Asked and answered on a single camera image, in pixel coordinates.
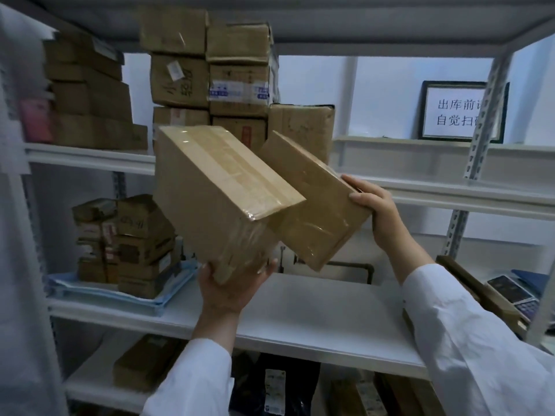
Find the metal shelving unit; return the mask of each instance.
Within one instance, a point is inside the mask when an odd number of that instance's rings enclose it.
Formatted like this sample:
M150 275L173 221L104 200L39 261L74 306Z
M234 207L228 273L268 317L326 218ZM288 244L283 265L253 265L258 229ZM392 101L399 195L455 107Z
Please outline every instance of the metal shelving unit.
M153 1L0 0L0 3L59 30L90 31L124 51L137 51L134 8ZM512 53L555 33L555 0L156 0L156 3L208 8L215 19L269 21L282 55L494 57L467 166L461 169L466 180L453 183L371 180L392 190L398 202L454 209L445 244L445 252L451 256L457 254L468 211L555 220L555 194L544 187L537 191L522 190L476 181L487 157L489 133ZM0 94L2 102L7 103L6 93ZM0 128L15 131L10 123L17 122L17 118L0 114L0 120ZM122 173L153 175L155 158L144 153L17 143L13 140L19 137L21 141L21 134L10 135L11 142L0 141L3 148L14 153L13 157L21 158L23 165L6 172L10 175L10 192L40 314L59 414L68 415L67 398L137 412L144 395L119 391L107 375L110 362L132 339L104 343L64 381L50 317L187 338L200 310L198 286L196 283L185 286L161 318L45 298L45 267L28 165L43 163L112 171L115 194L121 197L125 195ZM555 303L554 273L555 265L538 316L528 331L527 341L535 345L540 343ZM361 286L276 274L246 308L237 346L426 379L426 368L401 319L401 308L399 292L392 286ZM362 314L375 318L360 321Z

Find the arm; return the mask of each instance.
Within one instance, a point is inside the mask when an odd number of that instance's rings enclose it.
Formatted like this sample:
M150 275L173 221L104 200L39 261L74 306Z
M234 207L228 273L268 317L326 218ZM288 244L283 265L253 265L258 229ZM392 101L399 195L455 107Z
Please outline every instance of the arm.
M545 415L555 408L555 358L521 342L408 233L383 188L344 176L374 209L376 243L402 285L417 348L448 416Z
M261 273L247 272L220 286L210 265L203 266L198 277L203 307L192 340L147 400L144 416L227 416L239 317L275 267L274 260Z

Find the white lab coat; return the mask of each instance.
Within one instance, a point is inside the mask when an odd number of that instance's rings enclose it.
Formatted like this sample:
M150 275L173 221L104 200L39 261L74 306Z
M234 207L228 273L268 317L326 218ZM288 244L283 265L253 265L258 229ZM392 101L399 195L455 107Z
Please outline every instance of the white lab coat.
M555 414L555 357L521 342L440 265L423 265L403 287L416 345L447 416ZM144 416L227 416L231 357L191 341Z

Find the dark plastic bag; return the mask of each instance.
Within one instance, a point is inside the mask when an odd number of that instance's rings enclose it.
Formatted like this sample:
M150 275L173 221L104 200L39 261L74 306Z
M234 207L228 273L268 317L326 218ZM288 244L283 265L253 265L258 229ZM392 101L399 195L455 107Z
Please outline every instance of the dark plastic bag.
M278 379L273 379L273 374L277 374ZM284 399L278 397L282 375L285 378ZM319 375L318 362L261 353L246 381L233 390L229 408L245 416L310 416Z

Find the picture frame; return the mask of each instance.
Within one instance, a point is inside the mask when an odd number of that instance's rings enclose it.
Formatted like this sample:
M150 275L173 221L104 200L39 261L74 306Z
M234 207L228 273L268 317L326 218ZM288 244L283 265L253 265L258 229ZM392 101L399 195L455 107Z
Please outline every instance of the picture frame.
M485 90L484 81L422 82L418 139L472 141ZM507 83L497 110L491 143L503 143L509 90L510 83Z

